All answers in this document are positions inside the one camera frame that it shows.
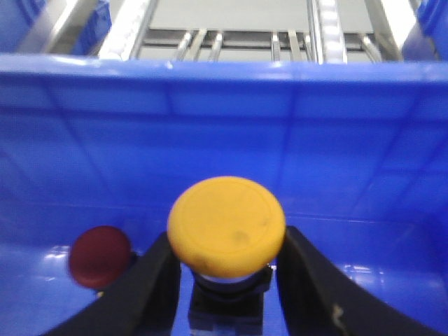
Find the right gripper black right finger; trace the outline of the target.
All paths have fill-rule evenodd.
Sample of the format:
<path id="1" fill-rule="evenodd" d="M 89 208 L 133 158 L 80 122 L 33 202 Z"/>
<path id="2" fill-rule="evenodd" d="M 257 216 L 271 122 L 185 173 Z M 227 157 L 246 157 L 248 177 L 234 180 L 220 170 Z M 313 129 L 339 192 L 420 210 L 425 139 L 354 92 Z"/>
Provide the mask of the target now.
<path id="1" fill-rule="evenodd" d="M 287 226 L 276 282 L 289 335 L 438 335 L 350 280 Z"/>

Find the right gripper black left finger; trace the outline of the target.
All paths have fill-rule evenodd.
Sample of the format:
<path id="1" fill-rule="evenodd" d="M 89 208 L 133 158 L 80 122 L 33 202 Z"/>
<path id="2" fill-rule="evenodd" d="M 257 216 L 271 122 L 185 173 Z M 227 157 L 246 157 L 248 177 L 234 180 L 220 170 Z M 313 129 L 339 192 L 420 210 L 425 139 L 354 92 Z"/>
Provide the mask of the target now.
<path id="1" fill-rule="evenodd" d="M 99 299 L 49 335 L 171 335 L 181 266 L 164 232 Z"/>

